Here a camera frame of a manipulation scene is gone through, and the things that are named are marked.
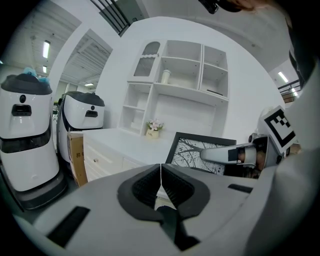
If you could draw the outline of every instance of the picture frame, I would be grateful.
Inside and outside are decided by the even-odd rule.
[[[234,139],[176,132],[165,163],[223,175],[225,166],[218,163],[203,161],[200,158],[200,152],[202,149],[232,146],[236,144],[237,141]]]

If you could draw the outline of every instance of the ceiling light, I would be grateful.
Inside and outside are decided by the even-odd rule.
[[[293,92],[293,95],[298,97],[298,93],[296,92],[295,88],[292,88],[291,91]]]
[[[48,59],[48,54],[49,54],[49,47],[50,47],[50,42],[45,40],[43,43],[43,54],[42,56]]]
[[[289,82],[289,80],[285,77],[284,74],[282,74],[282,72],[279,72],[278,74],[279,74],[279,76],[283,79],[283,81],[284,81],[285,83],[288,83],[288,82]]]

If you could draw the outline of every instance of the black frame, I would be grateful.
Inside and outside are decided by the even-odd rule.
[[[191,133],[183,133],[183,132],[176,132],[168,157],[165,160],[166,164],[171,164],[176,148],[179,142],[179,139],[188,139],[188,140],[193,140],[193,141],[198,141],[198,142],[206,142],[206,143],[211,143],[211,144],[218,144],[218,145],[224,145],[224,146],[233,146],[237,144],[237,141],[234,139],[228,139],[228,138],[218,138],[218,137],[210,137],[210,136],[204,136],[204,135],[197,135],[197,134],[191,134]]]

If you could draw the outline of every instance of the white robot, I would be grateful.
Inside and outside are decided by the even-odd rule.
[[[35,209],[67,188],[51,132],[52,90],[33,69],[9,75],[0,90],[0,157],[16,198]]]
[[[261,118],[267,134],[266,152],[270,153],[267,162],[268,158],[272,161],[265,164],[258,179],[156,163],[87,183],[47,209],[34,226],[15,219],[29,239],[49,255],[273,253],[290,234],[299,232],[297,227],[319,197],[319,81],[317,65],[288,111],[276,108]],[[259,138],[265,136],[254,138],[247,146],[209,149],[202,157],[217,161],[212,154],[216,152],[221,157],[218,162],[240,164],[234,154],[241,150],[248,154],[243,164],[252,166],[253,148],[263,145],[255,143]],[[278,156],[296,139],[302,153],[277,164]],[[229,151],[230,160],[226,157]],[[173,236],[167,228],[168,218],[154,210],[161,184],[176,208],[171,216]]]
[[[67,133],[101,129],[104,124],[104,111],[104,101],[94,93],[68,91],[59,99],[56,143],[62,166],[71,171]]]

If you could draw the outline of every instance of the railing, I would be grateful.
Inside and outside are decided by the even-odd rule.
[[[280,86],[278,88],[285,103],[295,101],[295,99],[296,99],[295,93],[301,91],[300,83],[298,85],[296,85],[297,83],[299,83],[299,80],[289,82],[289,83],[287,83],[283,86]]]
[[[90,0],[100,11],[101,16],[111,25],[119,36],[130,27],[130,22],[114,0]]]

